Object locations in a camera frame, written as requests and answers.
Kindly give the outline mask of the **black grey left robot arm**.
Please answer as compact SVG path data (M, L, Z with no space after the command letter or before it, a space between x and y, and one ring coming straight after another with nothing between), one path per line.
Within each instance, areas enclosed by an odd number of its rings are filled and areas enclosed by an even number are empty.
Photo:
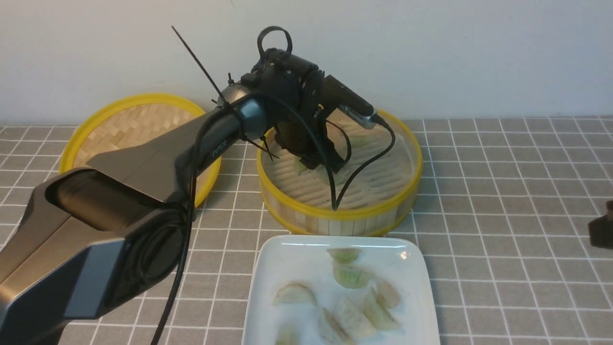
M237 140L291 123L323 151L325 78L270 48L213 111L35 187L1 251L1 343L57 345L68 323L101 318L184 265L197 177Z

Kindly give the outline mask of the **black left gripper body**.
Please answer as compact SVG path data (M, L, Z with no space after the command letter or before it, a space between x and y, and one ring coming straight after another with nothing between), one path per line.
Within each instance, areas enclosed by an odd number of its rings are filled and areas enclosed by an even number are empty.
M324 165L309 135L312 132L326 150L326 131L316 118L323 80L317 65L278 48L265 50L251 72L241 76L250 91L267 95L263 102L276 144L305 166Z

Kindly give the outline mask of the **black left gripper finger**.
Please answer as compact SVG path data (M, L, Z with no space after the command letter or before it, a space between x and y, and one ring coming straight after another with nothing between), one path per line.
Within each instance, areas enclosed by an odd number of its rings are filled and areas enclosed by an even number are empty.
M322 159L322 165L337 174L345 166L345 159L336 151L334 142L330 139L322 140L322 149L325 157Z

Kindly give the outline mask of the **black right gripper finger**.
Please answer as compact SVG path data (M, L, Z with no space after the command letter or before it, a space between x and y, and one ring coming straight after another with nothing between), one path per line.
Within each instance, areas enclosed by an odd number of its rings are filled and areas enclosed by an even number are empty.
M590 244L601 249L613 249L613 201L606 202L606 214L588 224Z

